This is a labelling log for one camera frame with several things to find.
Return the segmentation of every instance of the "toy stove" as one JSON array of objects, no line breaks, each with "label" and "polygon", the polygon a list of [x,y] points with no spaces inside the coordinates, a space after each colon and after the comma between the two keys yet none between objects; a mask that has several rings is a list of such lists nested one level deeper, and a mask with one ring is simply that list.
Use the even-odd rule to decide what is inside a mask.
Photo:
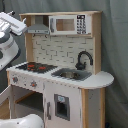
[{"label": "toy stove", "polygon": [[41,63],[35,63],[35,62],[29,62],[27,64],[21,65],[19,67],[16,67],[18,69],[27,70],[30,72],[36,72],[36,73],[46,73],[57,66],[53,65],[47,65],[47,64],[41,64]]},{"label": "toy stove", "polygon": [[55,68],[57,66],[48,64],[23,63],[9,71],[10,84],[42,93],[44,80],[39,74],[45,74]]}]

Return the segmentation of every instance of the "toy sink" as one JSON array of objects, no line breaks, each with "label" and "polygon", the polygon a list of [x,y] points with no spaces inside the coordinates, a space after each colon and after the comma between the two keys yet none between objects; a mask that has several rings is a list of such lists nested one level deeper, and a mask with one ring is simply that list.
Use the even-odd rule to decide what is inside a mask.
[{"label": "toy sink", "polygon": [[92,74],[90,72],[83,71],[83,70],[62,68],[52,73],[51,75],[59,78],[64,78],[64,79],[83,81],[87,79],[89,76],[91,76]]}]

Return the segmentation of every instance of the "floor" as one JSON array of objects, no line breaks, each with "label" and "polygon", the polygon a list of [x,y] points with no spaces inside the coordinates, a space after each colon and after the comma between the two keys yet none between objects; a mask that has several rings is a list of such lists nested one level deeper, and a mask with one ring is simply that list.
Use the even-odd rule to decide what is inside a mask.
[{"label": "floor", "polygon": [[0,119],[9,119],[9,118],[10,118],[9,101],[6,100],[6,101],[0,106]]}]

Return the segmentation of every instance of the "faucet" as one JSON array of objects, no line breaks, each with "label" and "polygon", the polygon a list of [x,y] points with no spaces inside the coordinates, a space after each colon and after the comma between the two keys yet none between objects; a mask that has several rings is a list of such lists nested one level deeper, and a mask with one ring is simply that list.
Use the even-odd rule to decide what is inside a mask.
[{"label": "faucet", "polygon": [[80,62],[81,55],[83,55],[83,54],[86,54],[86,55],[88,56],[88,58],[90,59],[90,65],[93,65],[92,56],[91,56],[88,52],[82,51],[82,52],[80,52],[79,55],[78,55],[78,63],[76,64],[77,70],[83,70],[83,69],[85,69],[85,67],[86,67],[86,62],[84,62],[84,64],[82,64],[82,63]]}]

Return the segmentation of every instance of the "cabinet door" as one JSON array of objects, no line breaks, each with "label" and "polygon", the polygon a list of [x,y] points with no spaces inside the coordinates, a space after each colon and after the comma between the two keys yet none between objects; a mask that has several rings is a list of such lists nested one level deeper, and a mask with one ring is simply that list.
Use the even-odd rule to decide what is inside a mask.
[{"label": "cabinet door", "polygon": [[45,128],[82,128],[79,89],[46,82],[44,97]]}]

